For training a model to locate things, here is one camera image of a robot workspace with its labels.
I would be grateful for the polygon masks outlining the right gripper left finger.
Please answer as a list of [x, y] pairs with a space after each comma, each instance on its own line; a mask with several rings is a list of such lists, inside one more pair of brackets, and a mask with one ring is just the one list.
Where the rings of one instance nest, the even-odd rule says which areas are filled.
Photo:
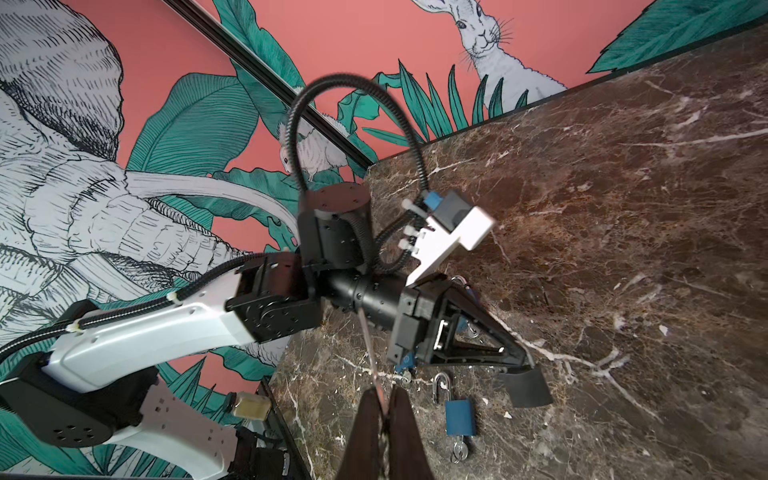
[[359, 403], [348, 438], [338, 480], [377, 480], [382, 466], [379, 440], [384, 425], [383, 410], [375, 387], [367, 389]]

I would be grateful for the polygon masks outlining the blue padlock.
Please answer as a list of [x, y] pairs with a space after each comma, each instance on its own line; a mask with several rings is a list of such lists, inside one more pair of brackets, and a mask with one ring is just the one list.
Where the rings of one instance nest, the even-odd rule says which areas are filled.
[[413, 370], [415, 368], [415, 362], [412, 352], [405, 354], [402, 359], [395, 365], [394, 372], [398, 380], [402, 384], [410, 384], [413, 380]]
[[451, 379], [447, 372], [438, 372], [435, 375], [432, 400], [434, 404], [444, 407], [446, 434], [454, 438], [450, 460], [452, 463], [461, 463], [469, 456], [466, 438], [476, 435], [473, 405], [468, 398], [453, 398]]

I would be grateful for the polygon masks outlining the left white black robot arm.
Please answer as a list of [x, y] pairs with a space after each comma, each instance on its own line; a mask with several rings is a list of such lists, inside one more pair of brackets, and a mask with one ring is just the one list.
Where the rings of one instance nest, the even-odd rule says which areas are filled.
[[298, 466], [278, 440], [206, 417], [172, 394], [157, 367], [318, 327], [323, 301], [389, 331], [392, 362], [497, 367], [515, 406], [549, 404], [541, 368], [526, 349], [470, 290], [437, 272], [455, 248], [477, 247], [493, 219], [455, 192], [426, 189], [402, 205], [400, 246], [418, 261], [412, 273], [379, 260], [366, 187], [302, 189], [298, 250], [227, 261], [142, 305], [106, 312], [83, 300], [54, 326], [3, 347], [9, 357], [53, 340], [3, 379], [2, 407], [57, 447], [124, 445], [195, 479], [292, 479]]

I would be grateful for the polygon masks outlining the left black frame post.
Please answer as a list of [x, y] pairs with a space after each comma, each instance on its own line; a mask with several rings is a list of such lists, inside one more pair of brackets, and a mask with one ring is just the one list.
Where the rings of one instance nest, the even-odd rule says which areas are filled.
[[[288, 107], [296, 99], [297, 93], [281, 79], [265, 62], [257, 57], [243, 42], [229, 32], [219, 21], [195, 1], [165, 0], [164, 3], [174, 10], [187, 23], [205, 36], [219, 50], [224, 52], [238, 65], [244, 68], [266, 89]], [[344, 152], [358, 167], [366, 172], [373, 162], [342, 133], [327, 122], [314, 108], [308, 107], [302, 117], [317, 131], [327, 137], [331, 143]]]

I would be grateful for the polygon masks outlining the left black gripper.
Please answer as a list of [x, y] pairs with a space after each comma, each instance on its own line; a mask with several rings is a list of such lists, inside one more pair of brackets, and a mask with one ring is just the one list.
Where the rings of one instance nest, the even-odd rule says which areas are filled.
[[427, 279], [400, 296], [386, 358], [400, 364], [531, 369], [528, 351], [480, 303], [468, 286]]

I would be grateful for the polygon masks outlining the black padlock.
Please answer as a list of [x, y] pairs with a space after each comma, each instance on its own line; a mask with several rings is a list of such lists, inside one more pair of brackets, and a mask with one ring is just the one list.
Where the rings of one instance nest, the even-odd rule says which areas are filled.
[[540, 365], [517, 373], [500, 373], [499, 379], [515, 408], [537, 408], [553, 403]]

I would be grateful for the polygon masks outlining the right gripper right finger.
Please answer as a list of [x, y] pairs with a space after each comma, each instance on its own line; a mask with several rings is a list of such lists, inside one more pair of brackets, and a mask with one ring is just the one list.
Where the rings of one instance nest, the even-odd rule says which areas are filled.
[[407, 391], [394, 386], [389, 400], [389, 478], [434, 480]]

